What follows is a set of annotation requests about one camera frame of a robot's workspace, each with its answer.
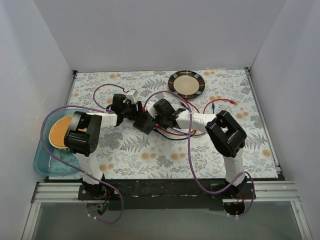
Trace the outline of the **black network switch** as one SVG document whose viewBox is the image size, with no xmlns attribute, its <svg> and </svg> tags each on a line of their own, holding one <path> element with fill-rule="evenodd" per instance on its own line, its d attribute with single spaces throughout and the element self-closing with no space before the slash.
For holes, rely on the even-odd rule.
<svg viewBox="0 0 320 240">
<path fill-rule="evenodd" d="M 133 127 L 142 133 L 149 135 L 156 123 L 148 112 L 144 112 L 139 119 L 133 123 Z"/>
</svg>

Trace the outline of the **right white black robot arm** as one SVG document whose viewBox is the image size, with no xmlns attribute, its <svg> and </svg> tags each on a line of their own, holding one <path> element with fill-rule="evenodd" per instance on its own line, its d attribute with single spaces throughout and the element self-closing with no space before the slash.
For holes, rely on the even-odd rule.
<svg viewBox="0 0 320 240">
<path fill-rule="evenodd" d="M 229 112 L 222 110 L 217 114 L 205 114 L 191 112 L 190 109 L 175 110 L 166 99 L 161 99 L 156 103 L 148 102 L 145 107 L 152 120 L 163 128 L 188 130 L 189 167 L 195 182 L 203 191 L 210 195 L 227 193 L 232 199 L 237 199 L 244 194 L 247 177 L 243 166 L 243 148 L 247 134 Z M 223 156 L 225 186 L 220 190 L 206 189 L 196 176 L 191 156 L 192 131 L 207 134 L 215 149 Z"/>
</svg>

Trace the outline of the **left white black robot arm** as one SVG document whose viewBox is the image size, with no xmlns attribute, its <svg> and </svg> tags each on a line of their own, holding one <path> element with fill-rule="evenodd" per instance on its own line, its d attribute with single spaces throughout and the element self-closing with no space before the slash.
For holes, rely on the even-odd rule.
<svg viewBox="0 0 320 240">
<path fill-rule="evenodd" d="M 107 195 L 107 187 L 101 183 L 105 177 L 95 154 L 102 128 L 117 127 L 124 119 L 139 120 L 144 112 L 142 102 L 137 101 L 133 91 L 117 93 L 112 104 L 103 112 L 75 111 L 64 136 L 64 145 L 77 159 L 83 178 L 84 190 L 95 200 Z"/>
</svg>

